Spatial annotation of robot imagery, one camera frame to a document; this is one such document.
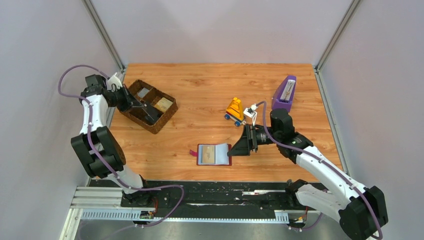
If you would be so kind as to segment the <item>black VIP card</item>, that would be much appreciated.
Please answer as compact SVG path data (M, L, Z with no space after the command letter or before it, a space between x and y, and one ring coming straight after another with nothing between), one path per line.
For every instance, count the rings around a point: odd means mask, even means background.
M145 112L145 120L148 125L154 125L163 113L152 105L145 104L142 106Z

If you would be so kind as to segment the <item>red leather card holder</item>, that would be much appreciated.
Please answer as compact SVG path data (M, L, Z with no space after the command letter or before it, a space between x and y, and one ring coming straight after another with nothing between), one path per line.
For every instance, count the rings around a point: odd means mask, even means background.
M189 150L189 154L196 157L198 166L231 166L232 158L228 156L231 145L221 144L198 144L197 150Z

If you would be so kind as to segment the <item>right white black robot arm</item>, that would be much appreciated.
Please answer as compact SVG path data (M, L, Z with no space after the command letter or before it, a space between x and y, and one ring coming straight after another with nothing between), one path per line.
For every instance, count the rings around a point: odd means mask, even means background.
M307 137L295 130L286 109L273 109L269 116L270 126L246 124L227 155L249 156L260 145L276 144L281 155L307 170L326 188L323 191L298 179L285 189L294 203L332 218L352 240L381 240L382 227L388 223L382 190L377 186L367 187L336 167Z

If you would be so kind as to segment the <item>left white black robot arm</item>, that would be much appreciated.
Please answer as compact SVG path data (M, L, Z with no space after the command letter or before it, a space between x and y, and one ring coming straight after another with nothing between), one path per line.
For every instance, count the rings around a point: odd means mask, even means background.
M125 154L107 127L108 108L129 112L140 110L141 119L155 124L162 112L148 101L140 101L122 84L119 72L105 78L99 74L85 78L87 87L79 99L84 109L79 135L71 139L71 146L89 177L109 179L122 188L129 201L148 198L143 190L145 180L126 165Z

